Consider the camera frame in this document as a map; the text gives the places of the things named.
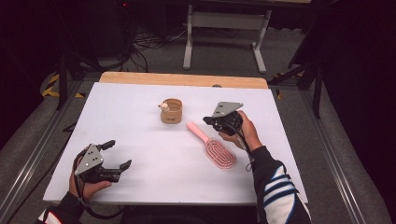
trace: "white tabletop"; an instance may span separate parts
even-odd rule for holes
[[[183,102],[179,124],[161,122],[158,105],[167,98]],[[217,132],[202,118],[220,101],[243,103],[260,139],[273,157],[285,163],[307,203],[289,141],[270,90],[95,83],[44,195],[59,202],[68,190],[73,159],[89,143],[116,145],[101,151],[103,166],[118,168],[132,160],[119,183],[92,199],[117,204],[254,204],[247,153],[224,142],[237,157],[236,165],[220,170],[204,153],[204,142],[186,128],[194,121],[207,135]]]

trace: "sleeve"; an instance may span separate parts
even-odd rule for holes
[[[84,212],[84,206],[72,193],[67,192],[58,206],[48,207],[38,218],[35,224],[76,224]]]
[[[254,189],[262,223],[311,223],[286,167],[272,158],[265,146],[252,151]]]

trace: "small woven basket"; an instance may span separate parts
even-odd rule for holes
[[[183,104],[178,99],[166,99],[163,103],[168,103],[168,111],[161,111],[161,121],[169,124],[176,124],[181,122],[181,115],[183,111]]]

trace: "hairbrush handle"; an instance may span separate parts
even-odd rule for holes
[[[209,137],[204,132],[202,132],[202,130],[198,128],[198,126],[194,122],[189,121],[187,123],[187,128],[192,133],[195,133],[198,137],[200,137],[205,143],[207,142],[207,140],[209,140]]]

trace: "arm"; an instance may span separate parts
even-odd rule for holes
[[[111,186],[111,182],[102,181],[96,184],[82,183],[80,186],[83,188],[84,201],[88,202],[93,195],[101,189],[105,189]],[[69,191],[64,195],[61,202],[57,206],[48,207],[38,218],[35,224],[40,223],[63,223],[63,224],[76,224],[80,223],[81,218],[85,210],[84,205],[78,199],[78,190],[76,189],[74,171],[70,175],[69,180]]]
[[[311,223],[309,211],[300,199],[286,167],[272,158],[266,146],[260,141],[256,128],[243,111],[242,135],[250,149],[253,162],[254,189],[257,195],[257,209],[262,223]],[[238,136],[219,133],[225,141],[240,145]]]

